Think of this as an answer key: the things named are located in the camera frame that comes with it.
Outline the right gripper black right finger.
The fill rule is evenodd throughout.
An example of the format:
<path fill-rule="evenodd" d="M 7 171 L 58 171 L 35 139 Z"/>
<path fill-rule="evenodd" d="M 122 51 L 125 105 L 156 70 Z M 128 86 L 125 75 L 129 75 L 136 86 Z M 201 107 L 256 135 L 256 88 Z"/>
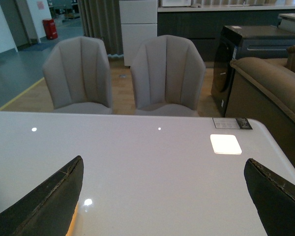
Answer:
<path fill-rule="evenodd" d="M 252 158 L 244 177 L 267 235 L 295 236 L 295 185 Z"/>

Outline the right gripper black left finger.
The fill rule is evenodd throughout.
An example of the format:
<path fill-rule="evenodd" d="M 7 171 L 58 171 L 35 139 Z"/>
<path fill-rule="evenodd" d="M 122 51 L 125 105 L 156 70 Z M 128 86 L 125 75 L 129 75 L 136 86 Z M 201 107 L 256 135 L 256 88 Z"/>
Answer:
<path fill-rule="evenodd" d="M 76 156 L 22 199 L 0 213 L 0 236 L 65 236 L 83 184 Z"/>

